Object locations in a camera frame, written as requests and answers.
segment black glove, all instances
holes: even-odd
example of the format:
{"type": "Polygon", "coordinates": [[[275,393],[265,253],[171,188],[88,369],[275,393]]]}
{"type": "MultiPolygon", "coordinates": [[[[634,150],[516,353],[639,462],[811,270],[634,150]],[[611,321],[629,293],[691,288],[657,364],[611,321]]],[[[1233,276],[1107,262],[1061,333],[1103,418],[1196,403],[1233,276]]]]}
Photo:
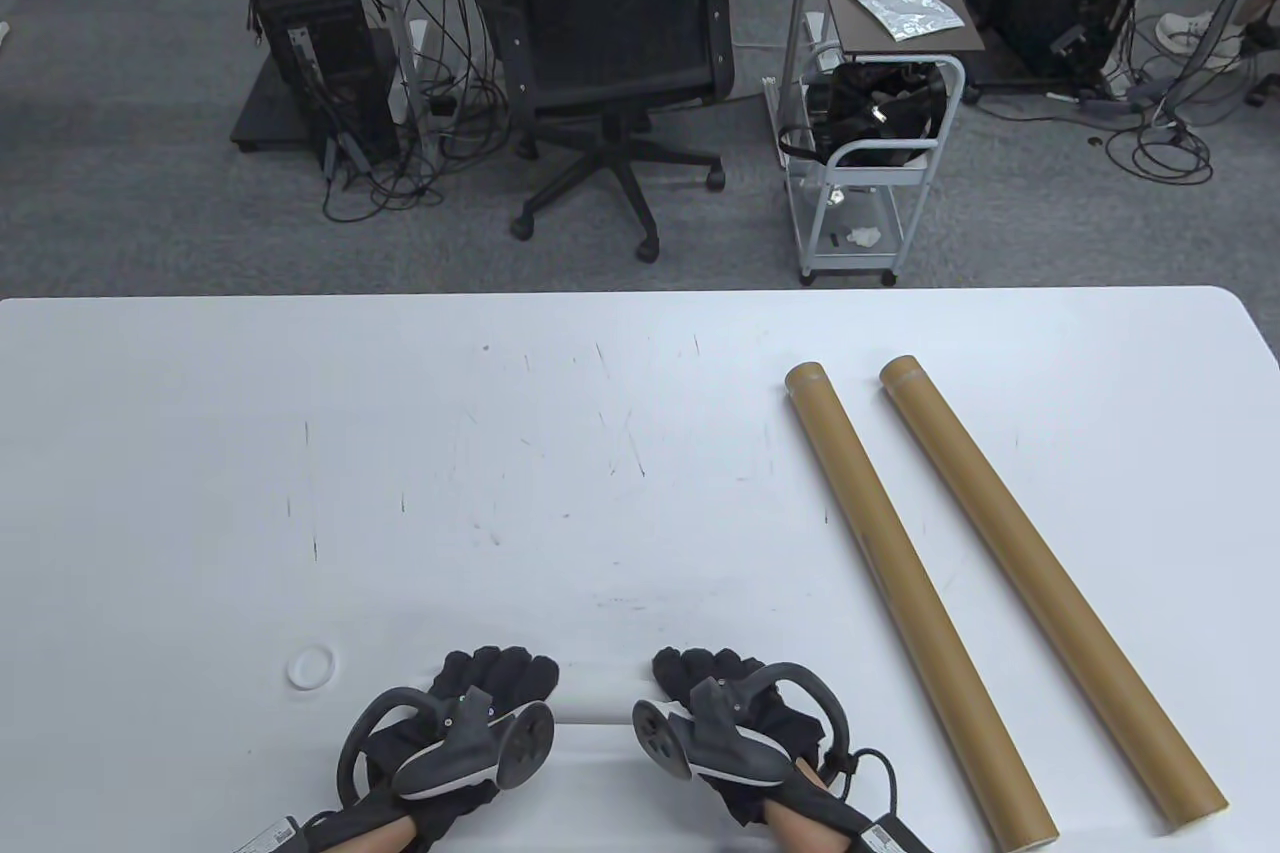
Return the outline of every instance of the black glove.
{"type": "MultiPolygon", "coordinates": [[[[483,647],[471,654],[461,651],[449,653],[428,693],[448,702],[476,686],[493,697],[494,716],[503,716],[525,703],[547,699],[558,681],[559,666],[554,660],[532,657],[522,647],[483,647]]],[[[417,838],[408,848],[425,853],[454,820],[497,797],[499,790],[493,780],[417,802],[392,793],[390,780],[401,765],[443,738],[443,717],[429,711],[420,711],[371,734],[361,748],[369,774],[369,794],[340,812],[308,821],[305,833],[312,853],[323,853],[403,816],[413,817],[417,827],[417,838]]]]}
{"type": "MultiPolygon", "coordinates": [[[[653,678],[662,692],[689,708],[692,688],[708,676],[718,680],[740,680],[764,666],[759,660],[742,660],[732,649],[722,649],[712,656],[707,649],[686,649],[684,653],[667,647],[653,658],[653,678]]],[[[818,745],[823,738],[822,724],[812,716],[797,712],[782,702],[777,686],[769,686],[751,701],[739,726],[763,733],[791,756],[791,761],[804,760],[818,768],[818,745]]],[[[764,822],[767,790],[740,783],[704,776],[728,807],[728,812],[741,825],[764,822]]]]}

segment black mesh chair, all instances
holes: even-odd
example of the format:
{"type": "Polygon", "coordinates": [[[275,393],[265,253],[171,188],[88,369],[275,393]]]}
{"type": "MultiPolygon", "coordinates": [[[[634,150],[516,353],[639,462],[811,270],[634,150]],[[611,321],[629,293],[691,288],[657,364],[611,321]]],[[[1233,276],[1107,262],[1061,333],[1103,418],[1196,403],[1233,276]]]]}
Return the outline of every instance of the black mesh chair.
{"type": "Polygon", "coordinates": [[[728,0],[476,0],[503,61],[512,123],[532,141],[580,150],[579,161],[525,201],[512,222],[517,240],[534,234],[534,214],[596,169],[622,184],[645,231],[636,247],[658,259],[658,225],[632,161],[708,167],[708,190],[724,188],[712,152],[669,149],[635,136],[649,109],[727,97],[733,86],[728,0]],[[599,117],[602,131],[573,131],[549,117],[599,117]]]}

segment white cart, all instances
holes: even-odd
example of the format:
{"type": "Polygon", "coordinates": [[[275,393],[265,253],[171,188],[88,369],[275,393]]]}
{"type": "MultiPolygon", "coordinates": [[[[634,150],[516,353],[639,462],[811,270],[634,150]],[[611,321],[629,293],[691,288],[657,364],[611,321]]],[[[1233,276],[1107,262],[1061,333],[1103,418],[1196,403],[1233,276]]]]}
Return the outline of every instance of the white cart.
{"type": "MultiPolygon", "coordinates": [[[[803,76],[814,76],[827,50],[838,41],[814,47],[803,76]]],[[[942,150],[955,120],[965,73],[960,60],[945,53],[876,54],[852,58],[859,63],[922,63],[937,65],[947,82],[947,108],[933,140],[859,140],[845,143],[827,163],[786,158],[787,204],[800,251],[800,283],[809,286],[818,272],[879,269],[883,286],[895,286],[911,251],[929,187],[942,159],[942,150]],[[924,150],[905,167],[845,167],[855,152],[870,150],[924,150]],[[915,187],[914,204],[905,225],[895,187],[915,187]],[[869,231],[878,231],[878,237],[869,231]]],[[[806,86],[800,83],[800,104],[806,86]]],[[[813,133],[804,108],[796,110],[801,127],[788,134],[790,143],[813,149],[813,133]]]]}

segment white label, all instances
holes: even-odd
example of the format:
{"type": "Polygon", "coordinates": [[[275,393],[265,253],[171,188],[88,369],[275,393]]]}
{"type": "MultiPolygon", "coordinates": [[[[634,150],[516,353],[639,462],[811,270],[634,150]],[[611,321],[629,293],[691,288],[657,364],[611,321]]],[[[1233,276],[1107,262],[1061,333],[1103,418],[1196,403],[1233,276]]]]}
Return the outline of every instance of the white label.
{"type": "Polygon", "coordinates": [[[863,831],[863,843],[872,853],[906,853],[883,826],[873,824],[863,831]]]}
{"type": "Polygon", "coordinates": [[[262,833],[236,850],[236,853],[275,853],[288,840],[293,839],[293,834],[297,834],[297,830],[293,829],[293,824],[289,822],[288,817],[284,817],[284,820],[268,826],[262,833]]]}

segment white sneaker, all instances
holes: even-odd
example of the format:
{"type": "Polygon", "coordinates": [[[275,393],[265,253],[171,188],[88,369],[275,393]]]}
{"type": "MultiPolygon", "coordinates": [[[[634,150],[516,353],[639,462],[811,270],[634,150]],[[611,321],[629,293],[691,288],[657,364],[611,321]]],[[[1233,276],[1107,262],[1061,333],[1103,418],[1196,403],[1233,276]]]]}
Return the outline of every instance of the white sneaker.
{"type": "MultiPolygon", "coordinates": [[[[1201,15],[1165,13],[1160,20],[1156,20],[1156,38],[1161,47],[1169,50],[1175,58],[1192,56],[1212,19],[1212,9],[1206,9],[1201,15]]],[[[1222,29],[1221,38],[1204,61],[1206,70],[1220,73],[1235,70],[1240,63],[1240,35],[1243,33],[1243,26],[1230,24],[1222,29]]]]}

